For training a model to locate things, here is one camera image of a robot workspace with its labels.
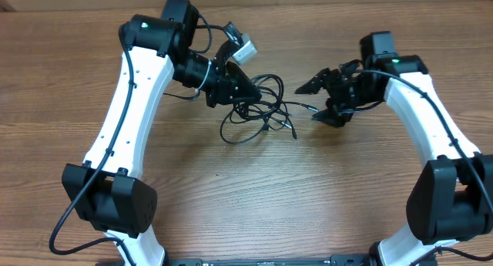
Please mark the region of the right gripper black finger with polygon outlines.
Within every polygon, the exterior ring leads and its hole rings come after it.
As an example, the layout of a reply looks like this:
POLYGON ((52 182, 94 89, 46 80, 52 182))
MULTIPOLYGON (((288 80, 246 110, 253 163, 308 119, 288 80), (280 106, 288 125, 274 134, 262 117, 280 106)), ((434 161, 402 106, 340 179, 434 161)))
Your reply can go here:
POLYGON ((312 115, 311 119, 325 123, 332 127, 343 127, 350 122, 353 116, 352 110, 337 111, 335 108, 325 109, 312 115))
POLYGON ((322 69, 313 78, 295 90, 295 94, 313 95, 318 94, 321 89, 330 92, 330 82, 334 77, 334 71, 329 68, 322 69))

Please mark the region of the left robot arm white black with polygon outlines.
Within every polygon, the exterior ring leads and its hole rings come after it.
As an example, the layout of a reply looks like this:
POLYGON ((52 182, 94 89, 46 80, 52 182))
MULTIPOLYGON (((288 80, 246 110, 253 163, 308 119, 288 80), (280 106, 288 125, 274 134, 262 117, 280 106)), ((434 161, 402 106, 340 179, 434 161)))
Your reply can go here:
POLYGON ((257 87, 241 66, 257 53, 233 24, 213 58, 190 46, 201 14, 188 0, 167 0, 160 17, 134 15, 119 28, 122 64, 102 128, 81 165, 67 164, 62 184, 69 211, 102 231, 125 265, 164 265, 152 221, 157 193, 142 180, 156 110, 172 81, 205 93, 208 106, 252 103, 257 87))

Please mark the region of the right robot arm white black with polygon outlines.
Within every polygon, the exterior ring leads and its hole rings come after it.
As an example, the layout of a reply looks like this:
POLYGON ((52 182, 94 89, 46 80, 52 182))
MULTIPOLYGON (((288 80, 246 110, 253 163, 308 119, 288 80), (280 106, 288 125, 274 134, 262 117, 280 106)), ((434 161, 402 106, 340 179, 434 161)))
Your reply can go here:
POLYGON ((331 265, 434 265, 437 255, 492 230, 492 158, 458 128, 419 56, 402 56, 389 31, 359 43, 361 57, 322 69, 300 94, 328 92, 316 121, 342 127, 353 115, 387 104, 411 138, 422 165, 406 203, 406 224, 366 254, 334 254, 331 265))

